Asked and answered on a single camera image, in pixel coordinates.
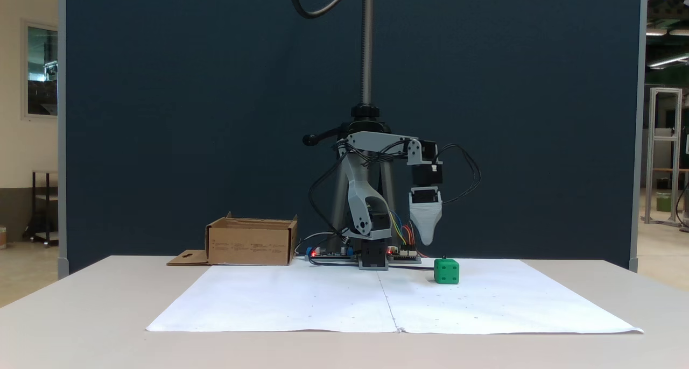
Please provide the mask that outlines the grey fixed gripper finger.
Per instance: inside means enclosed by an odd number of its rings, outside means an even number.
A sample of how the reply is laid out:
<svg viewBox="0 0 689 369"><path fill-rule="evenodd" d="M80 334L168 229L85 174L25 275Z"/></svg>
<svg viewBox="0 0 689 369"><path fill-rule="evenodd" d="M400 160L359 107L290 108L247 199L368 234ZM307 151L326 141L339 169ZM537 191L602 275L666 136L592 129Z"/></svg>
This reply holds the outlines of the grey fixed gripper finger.
<svg viewBox="0 0 689 369"><path fill-rule="evenodd" d="M411 192L409 193L409 215L425 246L433 243L435 227L441 218L442 203L443 200L441 204L411 204Z"/></svg>

